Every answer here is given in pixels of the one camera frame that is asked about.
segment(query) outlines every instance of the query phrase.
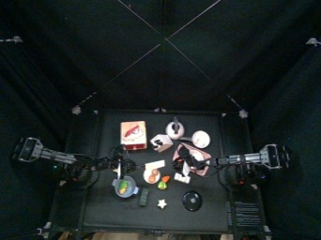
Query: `star-shaped object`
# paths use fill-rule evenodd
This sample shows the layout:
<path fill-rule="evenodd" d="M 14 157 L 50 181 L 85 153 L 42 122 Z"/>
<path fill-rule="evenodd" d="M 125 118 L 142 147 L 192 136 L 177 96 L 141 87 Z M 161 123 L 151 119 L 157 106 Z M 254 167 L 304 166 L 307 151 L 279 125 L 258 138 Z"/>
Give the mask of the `star-shaped object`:
<path fill-rule="evenodd" d="M 157 206 L 163 209 L 165 207 L 165 200 L 157 200 Z"/>

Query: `black tent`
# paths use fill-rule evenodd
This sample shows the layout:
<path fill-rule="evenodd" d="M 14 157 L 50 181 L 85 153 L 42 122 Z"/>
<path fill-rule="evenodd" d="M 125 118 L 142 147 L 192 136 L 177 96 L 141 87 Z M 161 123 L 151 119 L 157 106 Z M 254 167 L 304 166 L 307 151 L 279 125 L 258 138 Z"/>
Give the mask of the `black tent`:
<path fill-rule="evenodd" d="M 0 232 L 42 226 L 53 194 L 48 166 L 10 165 L 14 142 L 62 150 L 80 106 L 248 112 L 254 150 L 292 151 L 263 188 L 268 225 L 319 239 L 319 14 L 315 0 L 2 1 Z"/>

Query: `table surface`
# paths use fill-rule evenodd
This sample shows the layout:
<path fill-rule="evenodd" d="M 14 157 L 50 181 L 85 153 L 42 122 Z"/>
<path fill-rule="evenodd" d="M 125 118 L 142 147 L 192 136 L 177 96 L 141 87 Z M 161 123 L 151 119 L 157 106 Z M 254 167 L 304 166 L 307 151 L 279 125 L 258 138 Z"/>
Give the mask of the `table surface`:
<path fill-rule="evenodd" d="M 108 156 L 112 147 L 120 143 L 120 123 L 128 121 L 145 121 L 148 148 L 129 151 L 129 159 L 136 164 L 164 159 L 165 167 L 159 169 L 161 175 L 169 175 L 168 188 L 159 190 L 156 184 L 148 184 L 142 179 L 142 169 L 130 172 L 138 187 L 138 193 L 126 199 L 118 198 L 110 185 L 116 173 L 109 170 L 98 173 L 96 183 L 86 192 L 85 205 L 82 206 L 81 226 L 105 230 L 163 230 L 181 233 L 224 233 L 228 231 L 225 202 L 228 193 L 217 182 L 215 169 L 209 169 L 207 177 L 189 173 L 189 183 L 173 180 L 175 170 L 171 166 L 173 151 L 179 141 L 164 152 L 152 150 L 149 139 L 157 134 L 165 134 L 167 123 L 176 116 L 185 128 L 184 136 L 191 136 L 196 130 L 209 134 L 209 145 L 201 149 L 212 158 L 231 154 L 244 154 L 251 151 L 247 124 L 237 114 L 221 115 L 220 113 L 200 112 L 116 112 L 81 113 L 69 130 L 66 150 L 72 152 L 94 154 L 97 157 Z M 147 206 L 138 205 L 141 188 L 149 191 Z M 181 198 L 187 191 L 195 190 L 203 199 L 203 204 L 196 212 L 185 210 Z M 72 225 L 72 220 L 65 220 L 68 205 L 76 204 L 77 191 L 60 191 L 54 220 L 57 224 Z M 164 199 L 167 206 L 157 207 L 157 200 Z M 78 224 L 78 214 L 73 221 Z"/>

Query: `black object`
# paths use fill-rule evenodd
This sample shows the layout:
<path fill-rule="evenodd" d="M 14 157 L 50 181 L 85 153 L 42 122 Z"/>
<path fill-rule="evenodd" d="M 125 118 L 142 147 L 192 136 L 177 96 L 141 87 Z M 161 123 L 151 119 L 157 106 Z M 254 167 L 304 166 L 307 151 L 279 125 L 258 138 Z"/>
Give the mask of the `black object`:
<path fill-rule="evenodd" d="M 183 205 L 188 211 L 197 211 L 201 206 L 201 202 L 200 194 L 196 191 L 191 190 L 184 194 Z"/>

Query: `cardboard box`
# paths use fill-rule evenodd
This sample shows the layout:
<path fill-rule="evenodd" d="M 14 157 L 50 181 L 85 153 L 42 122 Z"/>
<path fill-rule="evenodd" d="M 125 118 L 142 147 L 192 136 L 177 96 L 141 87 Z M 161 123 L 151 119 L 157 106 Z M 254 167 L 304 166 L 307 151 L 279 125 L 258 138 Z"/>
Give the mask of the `cardboard box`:
<path fill-rule="evenodd" d="M 144 121 L 120 123 L 120 143 L 125 145 L 126 150 L 147 148 Z"/>

